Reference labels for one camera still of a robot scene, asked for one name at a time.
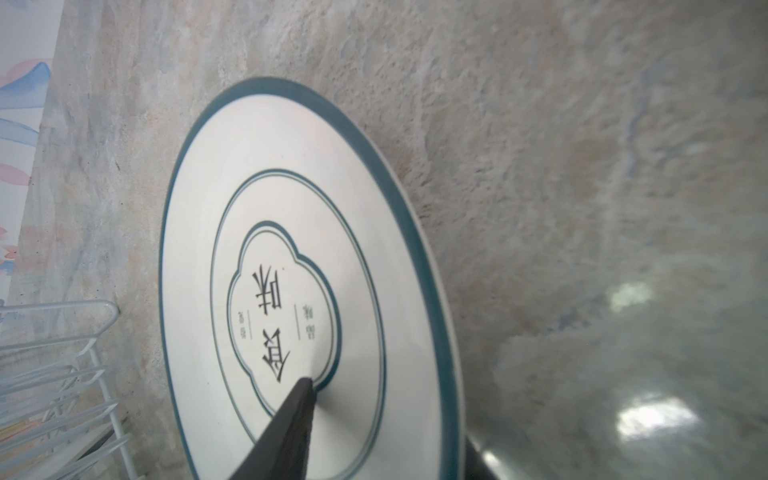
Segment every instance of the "plate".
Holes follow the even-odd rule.
[[[196,478],[229,478],[303,376],[307,478],[462,477],[435,262],[382,155],[317,93],[254,78],[198,118],[168,191],[160,299]]]

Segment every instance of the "wall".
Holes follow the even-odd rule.
[[[0,1],[0,305],[11,286],[64,0]]]

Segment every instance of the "green decorative line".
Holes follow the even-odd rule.
[[[456,382],[457,375],[459,375],[460,372],[456,371],[458,360],[453,358],[449,328],[446,325],[445,313],[443,312],[437,282],[435,281],[432,266],[430,265],[426,247],[422,241],[421,234],[419,233],[419,228],[416,226],[409,211],[408,204],[400,194],[399,188],[387,169],[387,166],[384,165],[384,162],[376,153],[376,149],[357,126],[355,126],[354,123],[341,112],[341,110],[336,108],[315,91],[312,91],[301,84],[280,78],[251,78],[249,80],[241,81],[219,94],[219,96],[206,107],[203,113],[200,114],[200,117],[197,118],[190,129],[190,133],[187,135],[187,138],[181,146],[168,186],[168,195],[166,197],[163,214],[163,236],[161,237],[160,242],[160,281],[158,283],[161,306],[160,322],[161,330],[163,332],[164,357],[168,375],[168,385],[170,386],[170,397],[174,404],[174,413],[176,415],[177,424],[179,425],[181,441],[184,445],[184,451],[187,454],[187,460],[189,461],[190,470],[192,471],[193,476],[199,478],[192,456],[189,452],[187,440],[184,436],[184,428],[181,425],[181,419],[176,406],[176,397],[173,389],[173,380],[170,375],[164,331],[162,260],[165,241],[165,223],[178,171],[181,164],[184,162],[184,157],[187,155],[187,151],[192,145],[194,138],[200,132],[200,129],[221,108],[229,103],[243,97],[259,94],[274,95],[295,101],[321,117],[355,151],[386,199],[411,256],[413,268],[419,280],[419,287],[422,292],[427,317],[429,318],[429,326],[432,331],[432,345],[435,349],[435,365],[438,373],[442,423],[442,434],[440,439],[441,464],[438,478],[439,480],[458,480],[463,475],[461,468],[465,447],[464,437],[462,435],[462,425],[460,423],[462,417],[462,413],[459,410],[461,402],[459,400],[458,384]]]
[[[235,198],[237,195],[242,192],[239,190],[235,197],[233,197],[230,200],[230,205],[234,203]],[[318,375],[317,379],[313,380],[313,384],[315,385],[315,390],[319,392],[320,390],[324,389],[331,381],[331,378],[333,378],[333,374],[336,373],[336,368],[339,365],[339,357],[341,356],[341,319],[339,316],[339,307],[336,303],[336,297],[333,295],[333,290],[331,289],[330,283],[328,283],[328,279],[323,274],[323,271],[317,266],[316,263],[314,263],[309,257],[302,255],[299,253],[299,250],[296,248],[296,243],[293,241],[293,238],[288,234],[286,229],[283,228],[280,224],[277,222],[273,222],[271,220],[265,220],[263,222],[257,223],[245,237],[245,241],[243,242],[243,247],[240,249],[240,260],[237,263],[237,272],[235,272],[234,276],[232,277],[232,282],[230,282],[230,289],[227,293],[227,329],[230,332],[230,341],[232,342],[232,347],[235,350],[235,354],[237,355],[237,361],[240,362],[240,366],[243,367],[243,370],[245,370],[245,373],[250,377],[251,385],[253,386],[253,391],[256,393],[256,397],[259,399],[259,403],[261,403],[261,406],[264,408],[264,411],[267,413],[267,415],[274,416],[275,414],[275,408],[272,407],[266,399],[262,396],[261,390],[259,389],[259,386],[256,383],[256,378],[253,375],[253,372],[251,371],[250,367],[246,364],[243,357],[240,355],[240,349],[237,348],[237,343],[235,342],[234,338],[234,331],[232,327],[232,317],[230,315],[231,306],[232,306],[232,291],[235,287],[235,282],[240,278],[241,270],[243,268],[243,258],[245,257],[245,250],[248,248],[248,245],[250,244],[253,239],[255,239],[259,234],[261,233],[271,233],[275,237],[278,237],[283,243],[285,244],[288,251],[291,252],[291,255],[293,256],[293,261],[296,263],[296,265],[301,266],[304,268],[317,282],[317,286],[320,287],[320,290],[323,291],[323,298],[326,301],[326,308],[328,309],[328,313],[331,316],[330,322],[331,322],[331,349],[328,352],[328,359],[326,360],[326,365],[323,367],[323,371]],[[333,307],[328,303],[328,298],[330,297],[331,303],[333,304]],[[224,377],[224,385],[227,387],[227,390],[229,389],[229,384],[227,382],[226,376]],[[235,409],[237,409],[237,405],[233,403],[233,406]]]

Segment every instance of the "gray marble pattern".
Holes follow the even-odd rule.
[[[101,349],[137,466],[189,478],[167,185],[216,94],[289,78],[404,184],[500,478],[763,477],[767,25],[761,0],[68,0],[12,298],[120,306]]]

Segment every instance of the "chinese characters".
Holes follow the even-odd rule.
[[[256,294],[256,298],[261,301],[259,308],[264,309],[264,315],[268,315],[267,307],[271,306],[272,310],[283,308],[280,304],[280,285],[277,282],[277,270],[273,273],[273,280],[270,281],[270,272],[272,267],[266,269],[266,275],[264,275],[264,269],[262,265],[259,265],[259,273],[253,272],[252,277],[256,280],[256,284],[259,287],[259,293]]]
[[[312,319],[314,317],[314,314],[312,312],[312,307],[309,306],[309,305],[305,305],[303,307],[303,310],[304,310],[304,319],[306,321],[310,321],[310,319]],[[305,330],[306,330],[306,338],[310,339],[310,340],[314,340],[315,339],[315,326],[314,325],[307,325],[305,327]]]
[[[245,339],[246,337],[245,317],[243,317],[243,312],[237,312],[237,315],[240,321],[240,338]],[[248,315],[248,330],[250,330],[250,314]]]
[[[264,342],[266,355],[261,358],[270,366],[277,382],[280,383],[280,377],[283,376],[283,367],[288,360],[290,352],[286,353],[285,357],[283,357],[283,348],[280,346],[280,329],[276,329],[272,336],[269,336],[266,330],[262,330],[262,333],[264,334],[264,339],[266,339]]]

